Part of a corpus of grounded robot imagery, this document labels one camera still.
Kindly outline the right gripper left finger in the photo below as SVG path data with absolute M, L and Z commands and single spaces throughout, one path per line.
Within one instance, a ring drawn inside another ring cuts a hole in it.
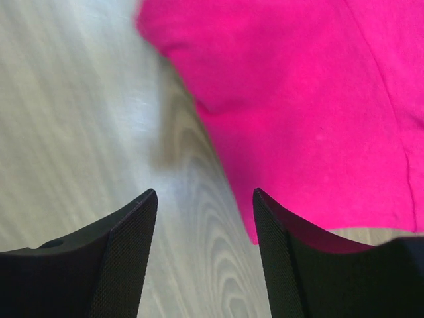
M 1 253 L 2 317 L 136 317 L 158 208 L 153 189 L 38 248 Z

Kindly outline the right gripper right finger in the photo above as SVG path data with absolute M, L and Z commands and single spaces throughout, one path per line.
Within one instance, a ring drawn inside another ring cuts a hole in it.
M 423 238 L 378 246 L 326 231 L 253 194 L 273 317 L 422 317 Z

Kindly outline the magenta pink t-shirt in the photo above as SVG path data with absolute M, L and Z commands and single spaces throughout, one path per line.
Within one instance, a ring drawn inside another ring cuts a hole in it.
M 422 1 L 144 1 L 257 243 L 252 192 L 324 229 L 423 230 Z

